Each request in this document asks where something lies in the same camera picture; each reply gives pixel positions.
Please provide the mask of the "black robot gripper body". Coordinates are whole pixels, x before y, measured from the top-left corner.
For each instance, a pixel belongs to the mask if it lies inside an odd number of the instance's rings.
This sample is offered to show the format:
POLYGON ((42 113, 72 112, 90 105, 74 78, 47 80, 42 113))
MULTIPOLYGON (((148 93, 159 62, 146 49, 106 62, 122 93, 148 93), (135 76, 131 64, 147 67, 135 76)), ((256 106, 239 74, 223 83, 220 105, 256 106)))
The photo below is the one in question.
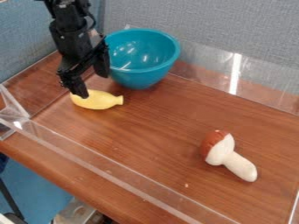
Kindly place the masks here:
POLYGON ((108 49, 108 44, 102 34, 98 34, 99 42, 92 44, 90 33, 96 19, 88 8, 50 8, 50 12, 51 36, 62 56, 58 75, 66 87, 68 77, 82 78, 84 72, 94 67, 99 52, 108 49))

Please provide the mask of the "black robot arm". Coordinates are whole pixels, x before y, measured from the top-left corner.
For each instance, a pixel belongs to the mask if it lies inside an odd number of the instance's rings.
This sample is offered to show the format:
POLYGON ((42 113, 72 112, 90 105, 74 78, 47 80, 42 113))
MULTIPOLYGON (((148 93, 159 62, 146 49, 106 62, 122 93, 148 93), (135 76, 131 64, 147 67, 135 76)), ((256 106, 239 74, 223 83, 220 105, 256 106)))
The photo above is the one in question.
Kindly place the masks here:
POLYGON ((90 12, 90 0, 36 0, 44 2, 51 13, 51 36, 62 56, 56 74, 60 84, 83 99, 90 97, 82 75, 94 67, 96 75, 110 75, 110 55, 106 36, 91 32, 98 21, 90 12))

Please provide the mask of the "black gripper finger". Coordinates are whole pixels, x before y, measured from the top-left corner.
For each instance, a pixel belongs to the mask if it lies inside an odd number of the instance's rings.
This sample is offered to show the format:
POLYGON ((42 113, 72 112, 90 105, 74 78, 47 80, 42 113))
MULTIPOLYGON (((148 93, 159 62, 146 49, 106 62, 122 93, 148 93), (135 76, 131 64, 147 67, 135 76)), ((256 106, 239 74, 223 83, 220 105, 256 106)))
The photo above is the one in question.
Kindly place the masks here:
POLYGON ((96 62, 94 65, 96 74, 107 78, 110 75, 110 56, 108 56, 108 49, 103 49, 96 57, 96 62))
POLYGON ((70 89, 71 93, 83 99, 90 97, 86 83, 79 76, 71 76, 67 78, 66 87, 70 89))

